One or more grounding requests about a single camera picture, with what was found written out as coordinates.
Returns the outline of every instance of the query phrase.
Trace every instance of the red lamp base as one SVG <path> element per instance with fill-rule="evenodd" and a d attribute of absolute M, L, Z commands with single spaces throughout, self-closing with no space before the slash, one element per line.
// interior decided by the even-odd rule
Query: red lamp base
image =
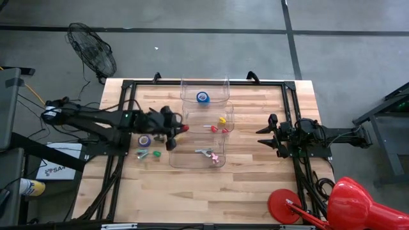
<path fill-rule="evenodd" d="M 300 215 L 290 210 L 288 205 L 286 205 L 287 199 L 301 206 L 301 201 L 298 196 L 288 189 L 278 189 L 272 192 L 268 198 L 267 206 L 271 216 L 276 219 L 276 221 L 283 224 L 293 224 L 300 218 Z"/>

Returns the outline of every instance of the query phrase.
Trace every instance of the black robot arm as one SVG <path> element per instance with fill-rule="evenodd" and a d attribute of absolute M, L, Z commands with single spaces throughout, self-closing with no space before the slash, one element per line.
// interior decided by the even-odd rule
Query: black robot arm
<path fill-rule="evenodd" d="M 141 110 L 111 112 L 72 103 L 67 97 L 47 101 L 45 105 L 42 119 L 47 124 L 70 125 L 98 136 L 99 141 L 111 146 L 121 146 L 124 133 L 162 134 L 167 136 L 166 148 L 171 151 L 176 147 L 174 137 L 189 129 L 181 123 L 181 116 L 173 113 L 168 106 L 160 112 L 153 109 L 147 113 Z"/>
<path fill-rule="evenodd" d="M 352 146 L 368 148 L 372 145 L 371 138 L 363 127 L 327 128 L 318 124 L 316 120 L 302 118 L 291 127 L 289 122 L 280 123 L 275 114 L 268 118 L 268 126 L 257 131 L 257 134 L 274 133 L 273 139 L 259 140 L 261 144 L 277 149 L 278 157 L 289 157 L 289 151 L 281 142 L 288 142 L 292 149 L 321 148 L 327 149 L 332 143 L 348 143 Z"/>

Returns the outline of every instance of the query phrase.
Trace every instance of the fan grille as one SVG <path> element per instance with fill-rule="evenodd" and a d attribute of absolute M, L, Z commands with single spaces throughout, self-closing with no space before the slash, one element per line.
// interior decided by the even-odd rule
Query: fan grille
<path fill-rule="evenodd" d="M 83 23 L 71 23 L 68 40 L 77 55 L 97 76 L 112 77 L 116 72 L 111 47 Z"/>

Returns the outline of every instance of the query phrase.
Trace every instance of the yellow toy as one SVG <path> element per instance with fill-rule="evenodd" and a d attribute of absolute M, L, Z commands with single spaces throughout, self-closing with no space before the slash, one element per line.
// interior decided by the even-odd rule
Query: yellow toy
<path fill-rule="evenodd" d="M 225 124 L 226 124 L 226 119 L 220 117 L 220 118 L 219 118 L 219 125 L 224 126 Z"/>

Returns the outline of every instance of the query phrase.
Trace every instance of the yellow cable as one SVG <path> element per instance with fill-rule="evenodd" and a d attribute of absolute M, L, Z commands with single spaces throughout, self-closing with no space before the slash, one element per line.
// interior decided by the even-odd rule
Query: yellow cable
<path fill-rule="evenodd" d="M 27 84 L 25 84 L 26 86 L 27 86 L 27 88 L 34 94 L 34 96 L 36 96 L 40 101 L 41 101 L 41 103 L 43 104 L 43 105 L 45 105 L 45 102 L 43 101 L 43 99 L 40 97 L 40 95 L 38 95 L 37 93 L 36 93 L 36 91 L 34 91 L 33 89 L 31 89 L 31 87 L 29 86 L 29 85 L 27 85 Z"/>

